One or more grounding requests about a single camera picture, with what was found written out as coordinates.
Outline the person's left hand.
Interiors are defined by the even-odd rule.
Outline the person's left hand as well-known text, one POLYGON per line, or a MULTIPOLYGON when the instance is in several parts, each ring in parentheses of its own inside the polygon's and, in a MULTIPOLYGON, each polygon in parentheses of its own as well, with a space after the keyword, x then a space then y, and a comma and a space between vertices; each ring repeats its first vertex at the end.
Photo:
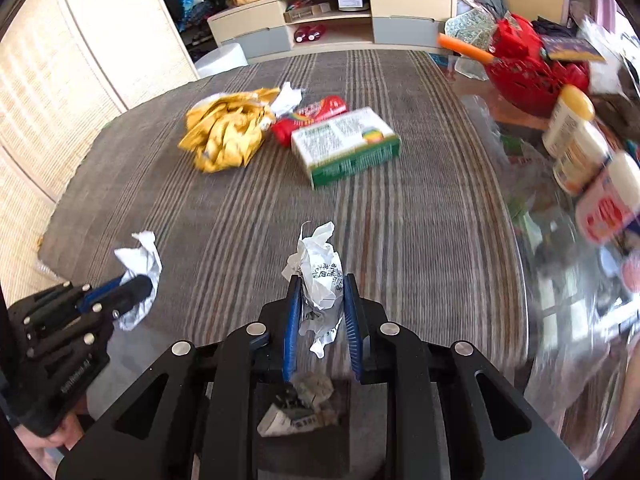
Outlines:
POLYGON ((92 422, 86 394, 65 415, 58 428, 47 437, 38 437, 23 425, 16 426, 14 432, 41 469, 51 479, 54 479, 58 469, 58 460, 49 451, 54 448, 65 448, 66 450, 73 448, 86 432, 84 426, 81 425, 83 420, 92 422))

